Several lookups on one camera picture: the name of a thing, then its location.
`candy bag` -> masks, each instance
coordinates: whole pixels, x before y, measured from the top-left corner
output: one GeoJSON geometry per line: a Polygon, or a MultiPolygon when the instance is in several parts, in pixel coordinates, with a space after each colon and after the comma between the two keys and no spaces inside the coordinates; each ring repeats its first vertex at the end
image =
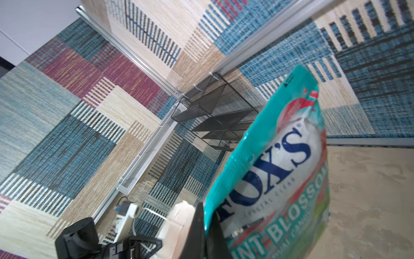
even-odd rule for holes
{"type": "Polygon", "coordinates": [[[230,155],[205,202],[230,254],[304,258],[329,216],[326,132],[315,78],[297,66],[230,155]]]}

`beige floor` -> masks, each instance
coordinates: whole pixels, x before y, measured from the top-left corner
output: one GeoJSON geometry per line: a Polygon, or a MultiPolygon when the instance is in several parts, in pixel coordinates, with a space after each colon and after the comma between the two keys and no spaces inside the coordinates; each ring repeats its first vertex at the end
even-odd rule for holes
{"type": "Polygon", "coordinates": [[[308,259],[414,258],[414,149],[328,150],[331,216],[308,259]]]}

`white wall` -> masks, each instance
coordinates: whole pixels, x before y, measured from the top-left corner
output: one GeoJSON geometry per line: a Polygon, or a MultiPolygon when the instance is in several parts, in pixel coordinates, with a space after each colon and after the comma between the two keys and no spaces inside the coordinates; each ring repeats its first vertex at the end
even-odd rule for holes
{"type": "Polygon", "coordinates": [[[0,56],[19,64],[78,19],[78,5],[79,0],[0,0],[0,56]]]}

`black cable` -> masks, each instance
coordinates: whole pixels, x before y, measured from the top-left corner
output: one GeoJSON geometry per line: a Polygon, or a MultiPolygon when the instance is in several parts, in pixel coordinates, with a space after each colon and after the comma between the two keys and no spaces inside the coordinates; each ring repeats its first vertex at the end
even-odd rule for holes
{"type": "Polygon", "coordinates": [[[122,197],[119,199],[117,206],[119,205],[119,203],[121,202],[121,200],[122,200],[123,198],[126,198],[126,199],[127,199],[127,201],[129,201],[127,196],[122,196],[122,197]]]}

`woven textile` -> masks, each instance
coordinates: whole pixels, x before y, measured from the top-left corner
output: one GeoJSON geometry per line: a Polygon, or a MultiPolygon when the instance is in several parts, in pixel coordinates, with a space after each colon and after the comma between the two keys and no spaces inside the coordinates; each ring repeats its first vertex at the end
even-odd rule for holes
{"type": "MultiPolygon", "coordinates": [[[[95,212],[176,99],[82,20],[2,77],[0,89],[0,257],[56,258],[54,239],[95,212]]],[[[204,198],[223,156],[177,132],[129,194],[165,216],[204,198]],[[192,177],[197,189],[186,185],[192,177]]],[[[113,239],[112,208],[97,225],[103,243],[113,239]]],[[[136,220],[151,236],[161,224],[147,213],[136,220]]]]}
{"type": "MultiPolygon", "coordinates": [[[[182,92],[292,3],[91,1],[93,16],[182,92]]],[[[319,82],[329,137],[412,137],[413,12],[407,0],[337,1],[225,78],[263,103],[302,64],[319,82]]]]}

